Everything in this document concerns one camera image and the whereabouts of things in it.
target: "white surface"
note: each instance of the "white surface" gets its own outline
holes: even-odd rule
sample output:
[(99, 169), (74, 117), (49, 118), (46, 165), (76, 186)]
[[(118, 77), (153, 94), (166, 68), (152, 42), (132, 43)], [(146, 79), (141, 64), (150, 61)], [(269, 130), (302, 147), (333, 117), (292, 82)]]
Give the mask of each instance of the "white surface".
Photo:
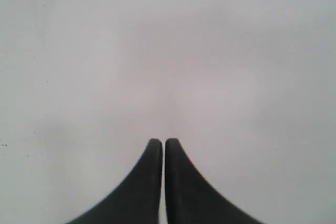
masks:
[(0, 18), (1, 224), (78, 216), (151, 137), (268, 224), (335, 223), (336, 0), (0, 0)]

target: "dark object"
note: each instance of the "dark object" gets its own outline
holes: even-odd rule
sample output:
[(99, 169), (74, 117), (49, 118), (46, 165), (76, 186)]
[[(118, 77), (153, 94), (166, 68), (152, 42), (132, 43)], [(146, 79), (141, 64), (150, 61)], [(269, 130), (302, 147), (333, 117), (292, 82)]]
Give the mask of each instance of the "dark object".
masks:
[(158, 224), (162, 143), (150, 140), (125, 180), (101, 203), (69, 224)]
[(165, 146), (165, 195), (169, 224), (261, 224), (202, 177), (177, 139)]

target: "white backdrop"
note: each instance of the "white backdrop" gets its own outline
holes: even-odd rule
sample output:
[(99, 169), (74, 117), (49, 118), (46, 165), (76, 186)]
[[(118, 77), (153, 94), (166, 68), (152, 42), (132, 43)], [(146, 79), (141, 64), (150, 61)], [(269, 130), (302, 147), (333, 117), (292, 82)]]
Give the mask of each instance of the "white backdrop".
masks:
[(152, 137), (267, 224), (335, 223), (336, 0), (0, 0), (0, 19), (1, 224), (78, 216)]

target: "white floor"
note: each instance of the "white floor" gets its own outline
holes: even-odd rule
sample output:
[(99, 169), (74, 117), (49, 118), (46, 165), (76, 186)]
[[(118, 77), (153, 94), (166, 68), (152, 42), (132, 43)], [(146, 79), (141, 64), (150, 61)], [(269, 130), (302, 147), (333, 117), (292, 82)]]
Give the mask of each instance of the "white floor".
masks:
[(335, 223), (336, 0), (0, 0), (0, 19), (1, 224), (78, 216), (152, 137), (267, 224)]

